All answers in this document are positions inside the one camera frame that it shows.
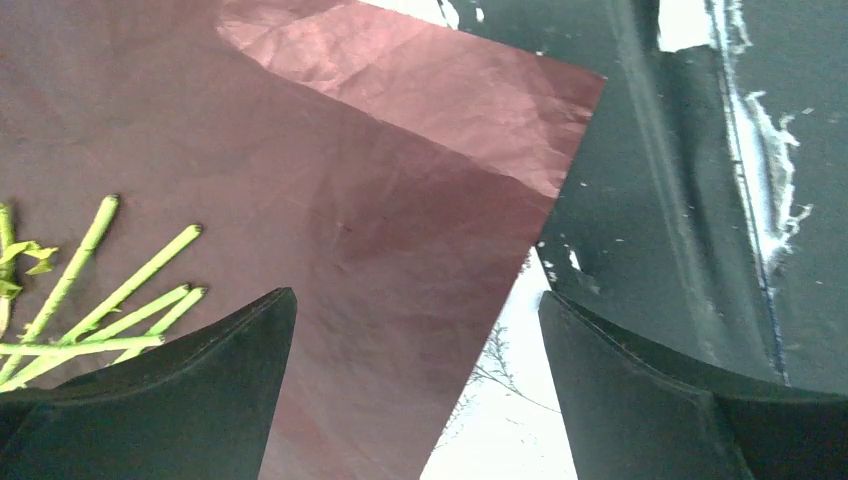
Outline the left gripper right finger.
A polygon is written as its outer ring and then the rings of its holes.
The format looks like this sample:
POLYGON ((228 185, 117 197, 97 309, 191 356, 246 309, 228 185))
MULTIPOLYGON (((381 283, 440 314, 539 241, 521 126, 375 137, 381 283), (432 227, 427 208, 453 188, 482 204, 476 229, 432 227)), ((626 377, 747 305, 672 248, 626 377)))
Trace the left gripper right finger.
POLYGON ((544 346, 582 479, 843 479, 847 399, 710 365, 547 292, 544 346))

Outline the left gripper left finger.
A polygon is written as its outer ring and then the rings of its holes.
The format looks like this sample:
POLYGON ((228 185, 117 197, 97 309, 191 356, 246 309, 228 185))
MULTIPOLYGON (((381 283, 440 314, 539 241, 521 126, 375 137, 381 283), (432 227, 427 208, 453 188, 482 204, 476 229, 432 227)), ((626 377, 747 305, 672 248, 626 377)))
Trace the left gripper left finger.
POLYGON ((278 288, 135 358, 3 394, 2 478, 257 478, 296 313, 278 288))

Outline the dark red wrapping paper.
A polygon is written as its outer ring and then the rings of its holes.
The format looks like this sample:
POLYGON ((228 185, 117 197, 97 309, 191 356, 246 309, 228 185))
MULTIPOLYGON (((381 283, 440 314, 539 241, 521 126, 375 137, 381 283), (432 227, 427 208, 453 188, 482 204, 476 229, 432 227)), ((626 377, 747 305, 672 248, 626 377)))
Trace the dark red wrapping paper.
POLYGON ((264 479, 420 476, 605 80, 360 1, 5 1, 1 198, 63 265, 120 206, 56 340, 191 224, 124 303, 170 332, 298 300, 264 479))

